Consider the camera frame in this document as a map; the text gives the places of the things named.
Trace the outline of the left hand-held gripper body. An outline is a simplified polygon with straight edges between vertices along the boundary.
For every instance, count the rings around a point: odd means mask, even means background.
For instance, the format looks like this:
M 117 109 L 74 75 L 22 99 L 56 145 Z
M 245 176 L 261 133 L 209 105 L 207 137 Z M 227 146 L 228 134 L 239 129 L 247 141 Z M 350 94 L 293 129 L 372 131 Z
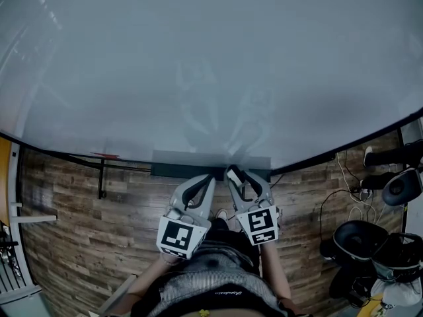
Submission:
M 204 241 L 211 222 L 177 208 L 160 218 L 156 245 L 163 254 L 189 260 Z

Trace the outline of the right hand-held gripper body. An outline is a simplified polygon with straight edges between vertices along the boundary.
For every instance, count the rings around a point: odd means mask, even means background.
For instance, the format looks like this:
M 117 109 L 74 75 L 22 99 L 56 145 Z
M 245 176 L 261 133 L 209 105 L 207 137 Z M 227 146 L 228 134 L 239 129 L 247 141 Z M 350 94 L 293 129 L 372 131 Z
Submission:
M 278 212 L 268 200 L 238 211 L 235 216 L 253 246 L 278 239 Z

